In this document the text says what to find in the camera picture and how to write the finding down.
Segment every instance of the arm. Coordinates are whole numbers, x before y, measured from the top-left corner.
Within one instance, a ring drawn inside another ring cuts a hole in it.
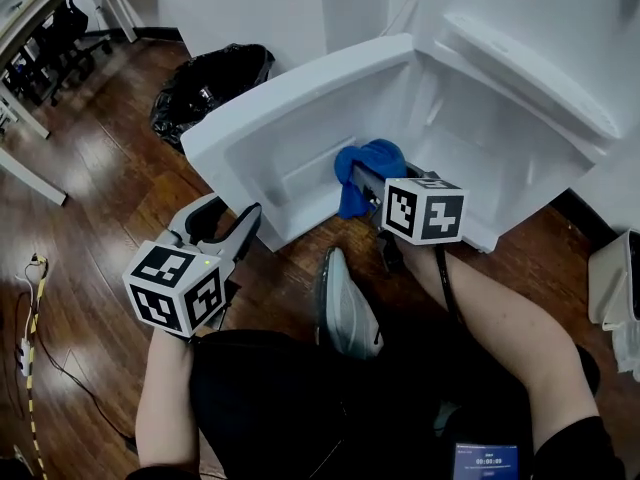
[[[397,243],[416,280],[446,307],[433,249]],[[527,389],[536,451],[572,423],[598,415],[578,351],[558,322],[450,254],[447,266],[469,331]]]
[[[189,398],[191,346],[154,330],[136,418],[140,466],[198,472],[198,429]]]

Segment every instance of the marker cube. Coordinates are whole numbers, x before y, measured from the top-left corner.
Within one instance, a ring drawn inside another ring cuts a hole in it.
[[[382,227],[414,245],[458,242],[468,195],[437,178],[388,178]]]
[[[226,303],[233,262],[145,241],[122,275],[139,320],[190,338]]]

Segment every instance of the blue object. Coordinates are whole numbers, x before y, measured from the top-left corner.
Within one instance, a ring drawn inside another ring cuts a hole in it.
[[[364,198],[362,192],[353,183],[353,166],[356,163],[368,167],[383,179],[407,177],[404,156],[393,142],[376,139],[361,148],[347,146],[338,153],[334,163],[336,176],[342,183],[338,215],[343,219],[360,217],[373,209],[373,205]]]

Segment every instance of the wooden floor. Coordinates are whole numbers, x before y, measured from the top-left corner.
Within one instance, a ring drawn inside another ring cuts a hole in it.
[[[150,329],[136,321],[121,272],[137,246],[153,240],[176,210],[209,192],[148,124],[154,96],[186,58],[185,48],[176,43],[121,45],[111,57],[101,58],[79,90],[63,93],[57,108],[45,105],[38,111],[52,131],[48,141],[15,128],[4,145],[69,193],[59,208],[0,172],[7,387],[15,390],[13,311],[23,290],[14,274],[37,251],[52,264],[39,324],[42,338],[57,361],[96,392],[105,412],[126,433],[134,428]],[[334,244],[345,250],[355,280],[375,307],[419,312],[430,304],[408,276],[385,274],[366,223],[334,218],[275,255],[256,242],[234,274],[243,289],[225,327],[277,329],[312,340],[310,291],[325,249]],[[491,255],[463,245],[453,251],[546,308],[594,355],[602,370],[598,405],[632,477],[640,471],[640,384],[616,373],[610,335],[587,319],[589,248],[563,217],[545,208],[503,237]],[[18,329],[25,318],[23,306]],[[136,467],[135,455],[89,397],[51,367],[39,345],[33,391],[50,479],[122,479]],[[37,471],[29,425],[12,412],[4,386],[0,403],[0,451],[10,453],[18,444]],[[203,450],[203,471],[222,476],[211,451]]]

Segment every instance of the office chair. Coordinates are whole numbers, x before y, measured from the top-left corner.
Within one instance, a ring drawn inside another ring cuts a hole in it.
[[[88,24],[89,17],[76,7],[73,0],[65,0],[53,11],[53,24],[48,28],[41,27],[34,35],[38,47],[48,59],[47,63],[58,72],[50,95],[51,105],[54,107],[58,104],[56,95],[71,73],[77,71],[82,81],[89,77],[95,67],[92,56],[95,50],[102,48],[106,54],[112,52],[107,39],[98,41],[89,48],[78,49],[75,42],[84,36]],[[66,60],[64,66],[60,62],[61,56]],[[86,60],[86,69],[81,65],[83,60]]]

